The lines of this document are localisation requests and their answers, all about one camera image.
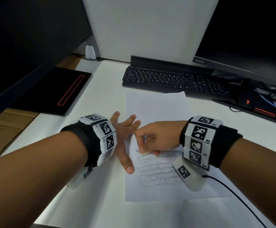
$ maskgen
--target white paper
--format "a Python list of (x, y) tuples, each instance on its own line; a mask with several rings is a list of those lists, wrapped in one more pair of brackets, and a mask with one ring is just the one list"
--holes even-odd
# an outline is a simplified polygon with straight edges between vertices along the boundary
[[(189, 106), (184, 92), (181, 93), (137, 93), (126, 94), (126, 115), (136, 114), (141, 127), (155, 121), (189, 120)], [(133, 135), (129, 147), (129, 156), (135, 172), (125, 174), (125, 199), (130, 202), (179, 201), (231, 196), (230, 192), (218, 182), (208, 179), (198, 192), (191, 192), (172, 167), (174, 159), (181, 155), (182, 146), (174, 151), (142, 156)], [(209, 175), (225, 177), (219, 169), (211, 167)]]

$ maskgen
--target monitor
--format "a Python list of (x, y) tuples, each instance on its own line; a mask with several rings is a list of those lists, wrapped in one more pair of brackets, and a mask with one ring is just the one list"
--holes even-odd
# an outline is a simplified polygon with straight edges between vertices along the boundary
[(0, 112), (91, 34), (82, 0), (0, 0)]
[(276, 86), (276, 0), (219, 0), (193, 61)]

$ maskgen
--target keyboard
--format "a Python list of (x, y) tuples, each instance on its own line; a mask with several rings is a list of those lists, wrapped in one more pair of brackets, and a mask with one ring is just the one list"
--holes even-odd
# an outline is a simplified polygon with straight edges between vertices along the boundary
[(186, 96), (233, 101), (229, 84), (222, 78), (172, 72), (160, 69), (147, 69), (129, 66), (124, 74), (122, 85), (163, 93), (184, 91)]

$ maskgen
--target white desk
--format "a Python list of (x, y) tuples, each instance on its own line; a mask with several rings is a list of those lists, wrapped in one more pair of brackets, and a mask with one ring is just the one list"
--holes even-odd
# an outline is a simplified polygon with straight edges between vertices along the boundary
[[(93, 73), (92, 79), (67, 117), (40, 114), (6, 150), (10, 153), (57, 133), (67, 122), (83, 115), (98, 113), (110, 117), (114, 111), (125, 119), (125, 93), (139, 92), (122, 86), (129, 63), (81, 60), (77, 70)], [(210, 100), (187, 98), (191, 113), (222, 119), (226, 126), (239, 130), (244, 138), (276, 151), (276, 123), (232, 112)], [(181, 203), (131, 203), (125, 201), (125, 171), (115, 157), (94, 170), (74, 189), (64, 187), (36, 220), (38, 224), (65, 228), (83, 227), (262, 227), (235, 197), (198, 199)], [(251, 207), (267, 227), (269, 222), (231, 182), (225, 182)], [(178, 218), (178, 224), (171, 224)]]

